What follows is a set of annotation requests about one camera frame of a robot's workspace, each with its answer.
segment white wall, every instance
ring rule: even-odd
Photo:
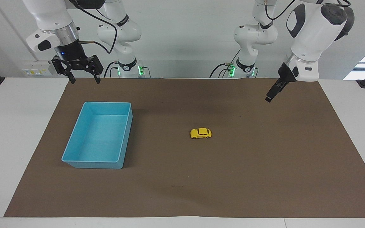
[[[278,2],[277,12],[290,2]],[[365,56],[365,1],[352,0],[356,23],[350,35],[335,42],[320,59],[320,76],[342,79]],[[126,11],[143,30],[140,41],[132,43],[137,56],[151,69],[153,77],[207,77],[218,63],[230,61],[239,49],[233,40],[236,26],[255,23],[253,1],[249,0],[124,0]],[[24,60],[34,60],[23,40],[36,30],[36,22],[21,0],[0,0],[0,72],[6,76],[23,76],[19,68]],[[79,10],[70,10],[82,40],[97,40],[99,21]],[[259,77],[277,77],[293,42],[285,21],[289,11],[276,20],[278,41],[259,45]],[[4,16],[14,26],[10,28]],[[84,45],[87,55],[97,54],[103,65],[116,59],[96,45]],[[49,60],[53,50],[36,54]],[[77,71],[76,77],[87,76]]]

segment blue plastic bin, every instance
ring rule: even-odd
[[[130,103],[85,102],[61,160],[76,168],[121,169],[132,118]]]

